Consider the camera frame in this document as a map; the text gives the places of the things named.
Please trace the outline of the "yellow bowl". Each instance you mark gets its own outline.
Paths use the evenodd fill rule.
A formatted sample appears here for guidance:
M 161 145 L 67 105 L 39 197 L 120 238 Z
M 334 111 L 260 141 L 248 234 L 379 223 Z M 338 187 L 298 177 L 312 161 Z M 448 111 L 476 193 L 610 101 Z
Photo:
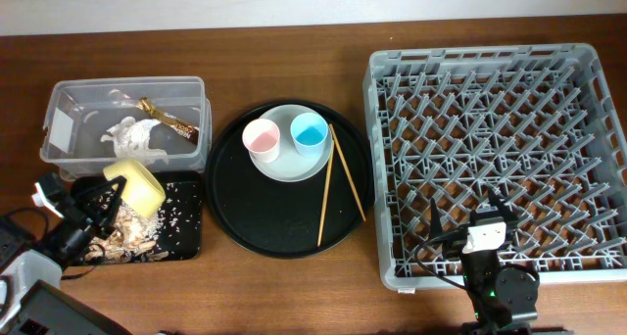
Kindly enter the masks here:
M 166 199 L 165 190 L 160 182 L 136 160 L 126 159 L 116 162 L 104 167 L 103 173 L 108 181 L 118 177 L 125 179 L 121 198 L 144 218 L 155 214 Z

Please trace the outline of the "wooden chopstick right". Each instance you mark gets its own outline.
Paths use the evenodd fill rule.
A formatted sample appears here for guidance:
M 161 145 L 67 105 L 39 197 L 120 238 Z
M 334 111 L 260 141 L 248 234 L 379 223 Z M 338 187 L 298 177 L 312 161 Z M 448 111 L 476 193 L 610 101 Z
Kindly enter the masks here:
M 352 193 L 353 193 L 353 196 L 354 196 L 354 199 L 355 199 L 356 205 L 357 205 L 357 207 L 358 207 L 359 213 L 360 213 L 360 215 L 361 215 L 362 221 L 366 222 L 366 216 L 365 216 L 365 212 L 364 212 L 363 207 L 362 207 L 362 201 L 361 201 L 361 198 L 360 198 L 360 196 L 359 196 L 359 193 L 358 193 L 357 187 L 356 187 L 356 185 L 355 185 L 355 183 L 354 183 L 354 180 L 353 180 L 353 178 L 352 178 L 352 174 L 351 174 L 351 172 L 350 172 L 350 169 L 349 169 L 348 163 L 347 163 L 346 158 L 345 158 L 345 156 L 344 156 L 344 153 L 343 153 L 342 147 L 341 147 L 341 145 L 340 145 L 340 142 L 339 142 L 339 139 L 338 139 L 338 136 L 337 136 L 337 134 L 336 134 L 336 131 L 335 131 L 335 129 L 334 129 L 333 124 L 330 124 L 330 125 L 329 125 L 329 130 L 330 130 L 330 132 L 331 132 L 331 134 L 332 134 L 332 138 L 333 138 L 333 142 L 334 142 L 335 149 L 336 149 L 336 151 L 338 152 L 339 159 L 340 159 L 340 161 L 341 161 L 341 163 L 342 163 L 342 167 L 343 167 L 343 169 L 344 169 L 344 172 L 345 172 L 346 177 L 347 177 L 347 179 L 348 179 L 349 185 L 350 185 L 350 187 L 351 187 L 351 190 L 352 190 Z

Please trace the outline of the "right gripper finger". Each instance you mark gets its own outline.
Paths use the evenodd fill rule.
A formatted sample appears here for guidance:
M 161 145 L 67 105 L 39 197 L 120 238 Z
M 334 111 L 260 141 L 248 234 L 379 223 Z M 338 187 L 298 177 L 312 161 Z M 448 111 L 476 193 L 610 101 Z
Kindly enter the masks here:
M 518 222 L 518 216 L 493 191 L 488 192 L 490 205 L 497 209 L 504 222 Z
M 431 213 L 431 222 L 430 222 L 430 237 L 439 237 L 442 235 L 442 224 L 440 219 L 440 213 L 438 210 L 437 203 L 434 198 L 430 199 L 430 213 Z

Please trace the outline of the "wooden chopstick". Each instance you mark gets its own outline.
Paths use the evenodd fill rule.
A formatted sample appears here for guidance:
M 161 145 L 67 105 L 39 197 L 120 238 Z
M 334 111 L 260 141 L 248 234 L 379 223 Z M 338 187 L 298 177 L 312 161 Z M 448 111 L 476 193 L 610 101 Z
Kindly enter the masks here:
M 358 193 L 357 187 L 356 187 L 356 185 L 355 185 L 355 183 L 354 183 L 354 180 L 353 180 L 353 178 L 352 178 L 352 174 L 351 174 L 351 172 L 350 172 L 350 169 L 349 169 L 348 163 L 347 163 L 346 158 L 345 158 L 345 156 L 344 156 L 344 153 L 343 153 L 342 147 L 341 147 L 341 145 L 340 145 L 340 142 L 339 142 L 339 139 L 338 139 L 338 136 L 337 136 L 337 134 L 336 134 L 336 131 L 335 131 L 335 129 L 334 129 L 333 124 L 330 124 L 330 125 L 329 125 L 329 130 L 330 130 L 330 132 L 331 132 L 331 134 L 332 134 L 332 138 L 333 138 L 333 142 L 334 142 L 335 149 L 336 149 L 336 151 L 338 152 L 339 159 L 340 159 L 340 161 L 341 161 L 341 163 L 342 163 L 342 167 L 343 167 L 343 169 L 344 169 L 344 172 L 345 172 L 346 177 L 347 177 L 347 179 L 348 179 L 349 185 L 350 185 L 350 187 L 351 187 L 351 190 L 352 190 L 352 193 L 353 193 L 353 196 L 354 196 L 354 199 L 355 199 L 356 205 L 357 205 L 357 207 L 358 207 L 359 213 L 360 213 L 360 215 L 361 215 L 362 221 L 366 222 L 366 216 L 365 216 L 365 212 L 364 212 L 363 207 L 362 207 L 362 201 L 361 201 L 361 198 L 360 198 L 360 196 L 359 196 L 359 193 Z
M 328 196 L 329 196 L 329 186 L 330 186 L 330 180 L 332 176 L 334 151 L 335 151 L 335 144 L 334 144 L 334 140 L 331 139 L 331 150 L 330 150 L 329 159 L 326 165 L 322 206 L 321 206 L 321 213 L 320 213 L 320 218 L 319 218 L 319 229 L 318 229 L 317 241 L 316 241 L 316 245 L 318 247 L 321 246 L 322 237 L 323 237 L 324 224 L 325 224 L 325 218 L 326 218 L 326 212 L 327 212 L 327 204 L 328 204 Z

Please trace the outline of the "grey dishwasher rack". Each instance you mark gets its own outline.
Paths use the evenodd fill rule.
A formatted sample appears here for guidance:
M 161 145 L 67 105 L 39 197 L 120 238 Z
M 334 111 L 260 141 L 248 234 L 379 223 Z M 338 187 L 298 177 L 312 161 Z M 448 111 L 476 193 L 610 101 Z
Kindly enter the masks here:
M 503 263 L 544 283 L 626 277 L 626 138 L 600 57 L 584 43 L 373 53 L 363 80 L 382 283 L 410 293 L 460 281 L 426 244 L 488 192 L 518 216 Z

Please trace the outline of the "blue cup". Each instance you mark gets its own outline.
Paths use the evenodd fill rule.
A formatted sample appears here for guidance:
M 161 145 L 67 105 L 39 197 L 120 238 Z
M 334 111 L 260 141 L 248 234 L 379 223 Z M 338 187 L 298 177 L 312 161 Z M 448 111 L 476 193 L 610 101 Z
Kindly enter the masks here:
M 317 113 L 302 113 L 292 120 L 290 134 L 300 155 L 317 156 L 322 152 L 328 135 L 327 122 Z

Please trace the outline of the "clear plastic bin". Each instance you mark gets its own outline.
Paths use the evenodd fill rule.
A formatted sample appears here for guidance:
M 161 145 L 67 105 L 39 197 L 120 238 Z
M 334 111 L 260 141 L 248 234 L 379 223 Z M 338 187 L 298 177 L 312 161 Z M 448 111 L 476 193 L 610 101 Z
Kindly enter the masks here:
M 66 80 L 45 115 L 40 159 L 65 180 L 134 159 L 151 172 L 201 172 L 212 142 L 211 105 L 198 76 Z

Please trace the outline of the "white napkin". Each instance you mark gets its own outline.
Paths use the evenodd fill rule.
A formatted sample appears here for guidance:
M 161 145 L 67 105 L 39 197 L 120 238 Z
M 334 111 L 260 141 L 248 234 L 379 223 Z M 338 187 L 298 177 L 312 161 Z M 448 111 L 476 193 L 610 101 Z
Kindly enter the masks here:
M 120 123 L 108 128 L 101 136 L 101 142 L 112 142 L 118 158 L 152 158 L 166 156 L 163 149 L 151 149 L 151 130 L 161 124 L 154 119 L 136 120 L 125 117 Z

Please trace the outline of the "round black tray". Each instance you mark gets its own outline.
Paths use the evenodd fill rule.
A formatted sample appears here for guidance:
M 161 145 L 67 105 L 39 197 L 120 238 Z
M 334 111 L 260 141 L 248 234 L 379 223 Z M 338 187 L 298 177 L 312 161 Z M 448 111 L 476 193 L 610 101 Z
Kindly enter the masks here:
M 279 182 L 254 166 L 241 140 L 248 122 L 281 105 L 302 105 L 330 122 L 351 173 L 347 176 L 339 158 L 334 159 L 321 239 L 326 168 L 300 182 Z M 372 205 L 369 145 L 349 120 L 326 106 L 296 99 L 266 103 L 240 115 L 214 142 L 205 167 L 205 191 L 215 221 L 243 248 L 279 259 L 312 256 L 358 228 Z

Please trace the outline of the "pink cup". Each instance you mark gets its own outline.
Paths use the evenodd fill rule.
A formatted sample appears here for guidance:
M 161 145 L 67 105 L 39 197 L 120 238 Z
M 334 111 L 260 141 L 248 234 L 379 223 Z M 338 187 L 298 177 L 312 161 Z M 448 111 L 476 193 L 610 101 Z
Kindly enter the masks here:
M 280 152 L 280 130 L 272 120 L 249 122 L 242 133 L 242 142 L 249 154 L 261 163 L 275 161 Z

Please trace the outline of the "grey round plate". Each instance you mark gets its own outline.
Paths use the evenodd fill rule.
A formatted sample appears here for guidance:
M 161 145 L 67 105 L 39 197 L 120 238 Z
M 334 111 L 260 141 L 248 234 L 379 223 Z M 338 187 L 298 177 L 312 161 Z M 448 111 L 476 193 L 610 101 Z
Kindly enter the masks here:
M 261 163 L 255 160 L 250 154 L 253 165 L 265 176 L 280 182 L 299 182 L 316 175 L 325 168 L 331 150 L 331 134 L 328 128 L 328 135 L 324 142 L 323 150 L 313 157 L 300 155 L 294 145 L 290 134 L 290 124 L 292 120 L 302 113 L 317 113 L 312 108 L 303 105 L 279 105 L 260 116 L 260 119 L 274 121 L 280 130 L 280 152 L 278 158 L 270 163 Z

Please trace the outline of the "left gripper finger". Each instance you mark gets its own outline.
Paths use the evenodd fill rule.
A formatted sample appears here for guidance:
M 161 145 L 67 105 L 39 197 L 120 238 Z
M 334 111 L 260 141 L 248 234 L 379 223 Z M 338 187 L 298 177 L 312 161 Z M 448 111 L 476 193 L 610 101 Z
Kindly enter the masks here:
M 109 237 L 115 231 L 115 221 L 118 210 L 122 203 L 122 193 L 125 187 L 124 182 L 109 182 L 99 186 L 97 190 L 98 196 L 109 198 L 107 207 L 99 211 L 97 218 L 98 237 Z
M 72 196 L 80 202 L 115 202 L 121 199 L 125 185 L 123 176 L 111 180 L 104 176 L 83 177 L 72 185 Z

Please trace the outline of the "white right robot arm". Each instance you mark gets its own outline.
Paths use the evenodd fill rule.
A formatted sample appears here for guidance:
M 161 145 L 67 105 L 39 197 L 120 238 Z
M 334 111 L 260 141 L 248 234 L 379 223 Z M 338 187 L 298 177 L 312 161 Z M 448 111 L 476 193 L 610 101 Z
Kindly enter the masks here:
M 445 232 L 437 203 L 430 201 L 427 245 L 440 245 L 446 261 L 459 261 L 463 283 L 476 320 L 461 326 L 463 334 L 529 334 L 538 317 L 540 276 L 534 269 L 501 263 L 499 251 L 513 241 L 518 216 L 493 192 L 488 206 L 469 214 L 469 222 Z

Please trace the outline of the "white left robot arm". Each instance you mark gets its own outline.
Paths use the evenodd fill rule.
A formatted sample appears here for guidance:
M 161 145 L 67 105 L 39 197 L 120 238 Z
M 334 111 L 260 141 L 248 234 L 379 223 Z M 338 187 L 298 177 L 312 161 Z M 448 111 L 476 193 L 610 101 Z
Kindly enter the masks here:
M 96 238 L 114 232 L 126 179 L 70 194 L 55 173 L 35 183 L 31 207 L 1 215 L 3 334 L 126 334 L 117 322 L 64 293 L 64 271 Z

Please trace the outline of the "gold coffee sachet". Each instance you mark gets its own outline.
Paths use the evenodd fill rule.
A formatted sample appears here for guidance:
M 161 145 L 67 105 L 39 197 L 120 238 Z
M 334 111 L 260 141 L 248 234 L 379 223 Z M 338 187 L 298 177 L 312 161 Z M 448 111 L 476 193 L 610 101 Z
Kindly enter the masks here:
M 200 131 L 197 126 L 156 108 L 147 97 L 139 99 L 138 108 L 144 111 L 150 118 L 158 120 L 173 129 L 178 135 L 184 137 L 190 143 L 194 145 L 198 144 Z

